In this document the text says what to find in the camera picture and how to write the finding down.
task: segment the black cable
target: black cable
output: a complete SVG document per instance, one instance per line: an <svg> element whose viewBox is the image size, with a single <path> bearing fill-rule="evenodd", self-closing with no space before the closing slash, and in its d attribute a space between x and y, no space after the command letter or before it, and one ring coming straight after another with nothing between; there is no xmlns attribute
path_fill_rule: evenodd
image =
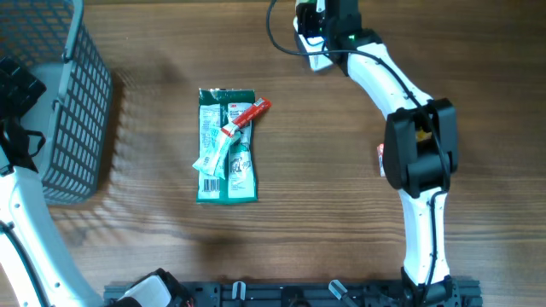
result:
<svg viewBox="0 0 546 307"><path fill-rule="evenodd" d="M17 238L13 234L11 228L2 222L0 222L0 235L1 234L4 234L8 237L9 241L14 246L15 251L19 255L19 258L21 262L23 263L23 266L25 267L26 273L28 274L28 277L31 280L32 287L34 287L34 292L36 292L36 296L38 297L38 302L40 303L40 306L48 307L49 306L49 304L47 303L48 299L45 296L44 290L42 289L40 281L38 280L38 277L36 276L36 272L34 272L34 269L32 268L31 261L28 259L28 256L26 255L23 246L20 244L19 240L17 240Z"/></svg>
<svg viewBox="0 0 546 307"><path fill-rule="evenodd" d="M44 136L44 134L42 132L33 131L33 130L27 130L26 134L28 136L39 136L40 137L40 141L38 141L36 151L34 153L30 154L31 158L34 158L34 157L36 157L38 155L38 153L40 152L42 147L45 145L45 136Z"/></svg>
<svg viewBox="0 0 546 307"><path fill-rule="evenodd" d="M435 214L435 208L436 208L436 197L441 194L446 194L445 191L438 191L433 194L433 197L430 199L430 203L428 206L430 207L430 219L432 224L432 232L433 232L433 253L431 254L433 260L430 264L430 270L428 273L428 280L427 284L425 285L425 289L423 291L423 295L421 298L421 306L424 306L427 302L427 295L428 291L430 290L430 285L433 282L433 276L434 276L434 269L436 267L436 260L438 260L438 239L436 236L436 214Z"/></svg>
<svg viewBox="0 0 546 307"><path fill-rule="evenodd" d="M325 51L324 47L326 46L326 41L324 42L324 45L322 47L322 51L317 51L317 52L293 51L293 50L290 50L290 49L286 49L286 48L282 47L280 44L278 44L276 42L276 40L273 38L273 34L271 33L271 28L270 28L271 11L275 7L276 2L277 2L277 0L271 0L270 6L267 9L267 15L265 16L265 29L267 31L267 35L269 36L271 43L273 43L273 46L275 46L275 48L277 48L280 51L282 51L282 52L284 52L286 54L289 54L289 55L300 55L300 56L326 55L326 56L329 56L331 54L354 54L354 55L362 55L362 56L365 56L365 57L367 57L369 59L372 59L372 60L376 61L378 65L383 66L396 79L398 84L400 84L400 87L405 92L405 94L408 96L408 98L415 104L415 106L417 107L417 109L419 110L419 112L421 113L423 118L425 119L428 128L432 132L432 139L434 141L434 146L435 146L435 148L436 148L436 150L438 152L438 155L439 155L439 158L440 158L440 165L442 167L443 184L442 184L442 187L441 187L442 189L440 191L436 192L435 194L433 194L433 197L430 200L431 223L432 223L432 227L433 227L433 229L432 229L432 231L433 231L433 254L432 254L433 259L432 259L431 269L429 270L428 281L427 281L427 284L425 285L425 290L423 292L424 295L423 295L422 303L421 303L421 304L425 304L425 300L426 300L426 297L427 297L427 294L428 294L428 290L430 288L430 285L432 283L432 279L433 279L433 276L434 276L434 269L435 269L435 266L436 266L436 259L438 257L438 242L437 242L437 238L436 238L436 217L435 217L435 214L434 214L434 207L435 207L436 197L438 195L440 195L440 194L446 194L450 190L450 185L451 185L451 182L450 182L450 169L448 168L448 162L446 161L446 157L445 157L445 155L443 153L442 145L440 144L440 140L439 140L439 136L438 136L438 132L434 128L433 121L429 117L429 115L428 115L427 111L425 110L425 108L417 101L417 99L415 98L413 93L410 91L410 89L408 89L408 86L404 83L404 81L398 76L398 74L390 66L388 66L378 56L375 56L375 55L372 55L372 54L369 54L367 52L363 52L363 51L360 51L360 50L337 49L337 50Z"/></svg>

